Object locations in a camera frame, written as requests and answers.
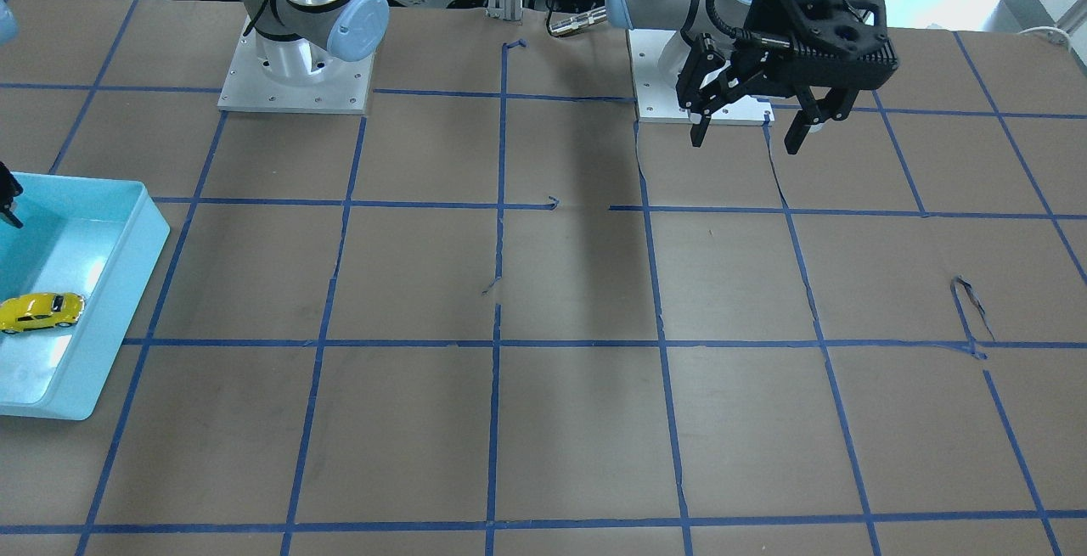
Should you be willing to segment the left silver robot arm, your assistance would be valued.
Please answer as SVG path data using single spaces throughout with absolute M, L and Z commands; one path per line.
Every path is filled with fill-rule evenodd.
M 785 146 L 798 153 L 899 69 L 885 0 L 605 0 L 605 11 L 624 29 L 676 30 L 686 53 L 672 84 L 695 147 L 726 106 L 795 98 Z

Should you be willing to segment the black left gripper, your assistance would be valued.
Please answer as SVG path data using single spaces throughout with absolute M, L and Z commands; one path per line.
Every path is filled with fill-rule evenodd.
M 727 0 L 691 0 L 679 37 L 677 104 L 690 115 L 690 143 L 704 143 L 712 115 L 745 97 L 795 98 L 785 135 L 799 153 L 819 120 L 844 120 L 859 92 L 899 69 L 885 0 L 749 0 L 741 14 Z

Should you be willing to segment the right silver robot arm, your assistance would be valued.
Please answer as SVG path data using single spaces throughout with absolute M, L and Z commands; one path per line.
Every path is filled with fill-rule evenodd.
M 318 106 L 366 96 L 348 65 L 387 0 L 11 0 L 3 4 L 3 220 L 32 173 L 197 191 L 214 217 L 348 215 L 358 141 Z

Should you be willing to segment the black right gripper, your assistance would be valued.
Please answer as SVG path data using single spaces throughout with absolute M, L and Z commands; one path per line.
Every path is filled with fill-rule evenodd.
M 14 213 L 15 199 L 24 193 L 12 171 L 1 162 L 1 218 L 15 228 L 24 227 L 24 223 Z

